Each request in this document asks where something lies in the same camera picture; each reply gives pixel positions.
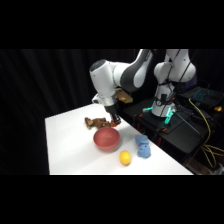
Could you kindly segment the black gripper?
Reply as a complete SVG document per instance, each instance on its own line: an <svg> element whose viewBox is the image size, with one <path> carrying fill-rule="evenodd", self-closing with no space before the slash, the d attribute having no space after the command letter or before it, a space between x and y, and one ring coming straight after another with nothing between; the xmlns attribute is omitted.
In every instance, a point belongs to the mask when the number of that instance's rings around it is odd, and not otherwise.
<svg viewBox="0 0 224 224"><path fill-rule="evenodd" d="M121 123L121 119L120 117L118 116L118 107L117 107L117 104L113 104L111 106L106 106L105 107L105 110L110 114L111 116L111 126L115 126L115 123L116 125L119 125Z"/></svg>

